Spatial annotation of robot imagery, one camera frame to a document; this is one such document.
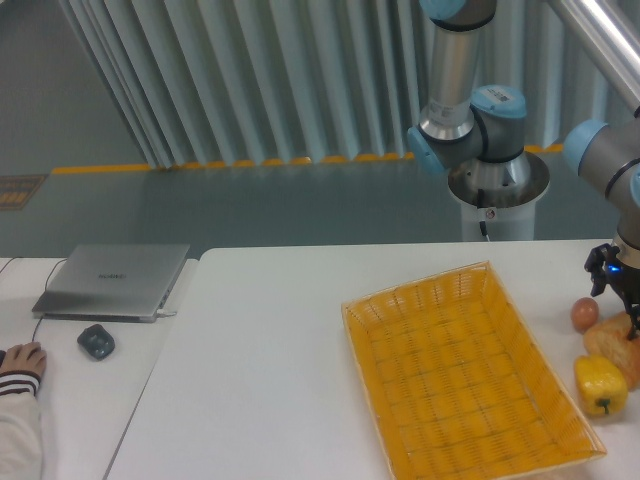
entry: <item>yellow woven basket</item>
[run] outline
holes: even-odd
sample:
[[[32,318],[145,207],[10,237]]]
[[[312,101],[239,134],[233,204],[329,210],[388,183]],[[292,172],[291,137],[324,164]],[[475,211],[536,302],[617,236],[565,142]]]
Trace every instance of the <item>yellow woven basket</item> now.
[[[342,315],[396,479],[511,478],[606,454],[488,262]]]

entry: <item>silver laptop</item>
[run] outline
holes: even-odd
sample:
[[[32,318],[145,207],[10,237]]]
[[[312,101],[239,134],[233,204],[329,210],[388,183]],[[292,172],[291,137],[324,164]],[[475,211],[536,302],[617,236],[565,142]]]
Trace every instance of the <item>silver laptop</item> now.
[[[34,305],[36,316],[153,322],[189,245],[78,245]]]

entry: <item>white table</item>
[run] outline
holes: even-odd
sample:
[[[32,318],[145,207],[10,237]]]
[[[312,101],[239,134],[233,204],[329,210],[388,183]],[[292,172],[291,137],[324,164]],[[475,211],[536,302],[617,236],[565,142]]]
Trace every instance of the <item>white table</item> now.
[[[583,354],[569,310],[604,241],[221,249],[203,255],[114,461],[110,480],[388,479],[340,306],[491,260],[575,396]],[[604,316],[622,309],[610,291]],[[563,479],[636,479],[640,398],[595,421],[604,459]]]
[[[8,259],[0,260],[0,267]],[[31,308],[56,259],[17,259],[0,275],[0,349],[31,341],[37,320]],[[193,277],[189,260],[167,300],[175,310]],[[116,341],[101,362],[77,337],[95,322],[43,320],[36,340],[47,350],[38,399],[44,442],[43,479],[104,478],[174,318],[151,324],[103,323]]]

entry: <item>bread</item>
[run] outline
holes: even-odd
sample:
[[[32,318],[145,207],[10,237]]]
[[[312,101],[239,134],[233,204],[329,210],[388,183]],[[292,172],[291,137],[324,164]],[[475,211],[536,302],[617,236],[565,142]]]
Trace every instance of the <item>bread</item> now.
[[[591,327],[584,334],[584,346],[592,355],[608,358],[620,369],[629,390],[640,385],[640,336],[627,340],[631,320],[621,312]]]

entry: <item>yellow floor stripe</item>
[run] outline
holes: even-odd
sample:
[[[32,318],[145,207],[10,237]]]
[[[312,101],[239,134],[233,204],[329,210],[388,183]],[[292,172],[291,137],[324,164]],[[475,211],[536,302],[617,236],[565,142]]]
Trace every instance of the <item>yellow floor stripe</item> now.
[[[553,144],[547,148],[542,148],[539,145],[527,145],[524,147],[525,151],[529,153],[559,153],[562,152],[562,144]],[[397,153],[386,153],[382,156],[372,153],[363,153],[357,155],[354,162],[381,162],[381,161],[393,161],[393,160],[413,160],[413,153],[407,152],[404,157],[400,157]],[[340,155],[331,155],[323,158],[320,163],[335,164],[335,163],[348,163],[349,160],[346,157]],[[262,162],[261,166],[282,166],[282,165],[311,165],[313,162],[309,157],[298,157],[292,159],[290,162],[285,163],[279,158],[269,158]],[[235,168],[247,168],[255,167],[256,164],[252,160],[237,160],[233,163],[232,167]],[[171,167],[169,170],[201,170],[207,168],[225,168],[227,165],[223,161],[215,161],[201,165],[199,163],[187,163],[180,166]],[[133,165],[100,165],[95,167],[57,167],[51,171],[52,175],[76,175],[83,173],[118,173],[118,172],[149,172],[155,171],[146,164],[133,164]]]

